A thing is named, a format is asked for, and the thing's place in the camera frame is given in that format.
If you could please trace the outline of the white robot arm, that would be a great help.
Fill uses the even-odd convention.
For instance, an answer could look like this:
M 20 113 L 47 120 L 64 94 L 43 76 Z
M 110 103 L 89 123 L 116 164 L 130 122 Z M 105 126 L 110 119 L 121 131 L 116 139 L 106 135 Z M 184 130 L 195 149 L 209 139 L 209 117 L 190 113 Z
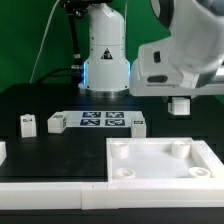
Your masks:
M 124 14 L 88 7 L 81 91 L 94 95 L 224 94 L 224 0 L 131 0 Z

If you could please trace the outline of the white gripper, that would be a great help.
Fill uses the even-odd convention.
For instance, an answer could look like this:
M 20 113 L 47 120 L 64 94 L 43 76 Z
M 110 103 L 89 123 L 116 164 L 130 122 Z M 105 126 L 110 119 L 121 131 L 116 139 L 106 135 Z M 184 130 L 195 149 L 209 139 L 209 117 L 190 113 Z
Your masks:
M 224 55 L 201 60 L 175 48 L 172 39 L 163 39 L 139 48 L 130 75 L 133 96 L 199 96 L 224 94 L 224 78 L 217 71 Z

